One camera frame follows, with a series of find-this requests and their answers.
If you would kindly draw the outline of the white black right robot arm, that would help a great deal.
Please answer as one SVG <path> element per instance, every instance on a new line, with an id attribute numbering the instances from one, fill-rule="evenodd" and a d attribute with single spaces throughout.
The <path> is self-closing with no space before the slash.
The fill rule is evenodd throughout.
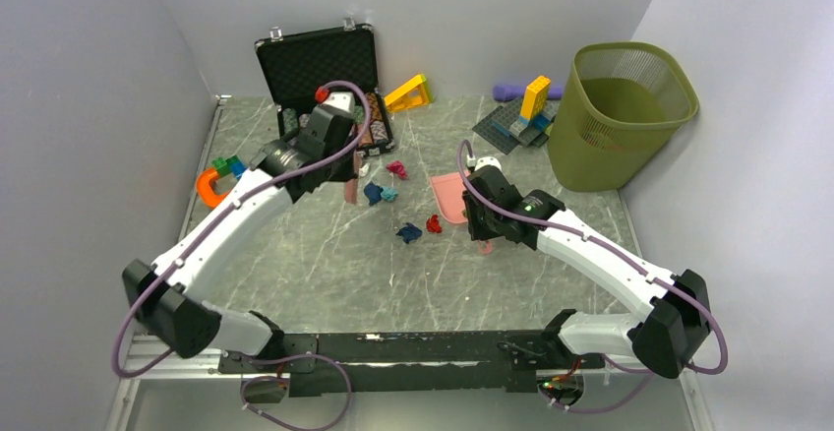
<path id="1" fill-rule="evenodd" d="M 633 255 L 548 193 L 521 195 L 496 165 L 478 165 L 464 187 L 473 240 L 504 238 L 556 258 L 627 309 L 617 315 L 562 311 L 544 330 L 542 351 L 551 365 L 567 367 L 579 355 L 616 355 L 676 379 L 713 332 L 707 284 L 698 273 L 674 274 Z"/>

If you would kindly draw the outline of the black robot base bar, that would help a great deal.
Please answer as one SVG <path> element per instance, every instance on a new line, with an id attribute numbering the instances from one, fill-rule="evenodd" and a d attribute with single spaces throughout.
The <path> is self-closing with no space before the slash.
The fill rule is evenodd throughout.
<path id="1" fill-rule="evenodd" d="M 295 358 L 282 369 L 293 398 L 346 389 L 534 393 L 540 380 L 604 366 L 600 355 L 576 356 L 536 330 L 288 334 L 284 350 Z"/>

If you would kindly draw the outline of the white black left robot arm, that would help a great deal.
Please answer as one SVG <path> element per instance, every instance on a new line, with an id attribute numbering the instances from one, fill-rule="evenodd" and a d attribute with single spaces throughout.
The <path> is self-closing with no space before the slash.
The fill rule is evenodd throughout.
<path id="1" fill-rule="evenodd" d="M 230 347 L 260 372 L 282 358 L 280 329 L 264 316 L 209 304 L 235 252 L 268 222 L 328 181 L 355 176 L 355 104 L 344 94 L 317 105 L 294 138 L 264 144 L 234 189 L 183 240 L 122 273 L 135 318 L 182 358 Z"/>

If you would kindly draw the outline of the pink dustpan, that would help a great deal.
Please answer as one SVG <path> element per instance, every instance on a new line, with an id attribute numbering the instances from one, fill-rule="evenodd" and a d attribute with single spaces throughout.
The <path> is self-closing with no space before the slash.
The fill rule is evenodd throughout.
<path id="1" fill-rule="evenodd" d="M 430 187 L 440 216 L 447 223 L 455 225 L 468 223 L 463 200 L 463 180 L 457 172 L 431 177 Z"/>

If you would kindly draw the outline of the pink hand brush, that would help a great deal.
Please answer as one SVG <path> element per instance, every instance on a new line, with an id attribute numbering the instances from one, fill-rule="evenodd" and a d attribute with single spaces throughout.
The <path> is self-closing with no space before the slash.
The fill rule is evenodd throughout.
<path id="1" fill-rule="evenodd" d="M 344 201 L 350 205 L 358 202 L 359 173 L 363 165 L 363 157 L 354 153 L 352 157 L 352 177 L 344 184 Z"/>

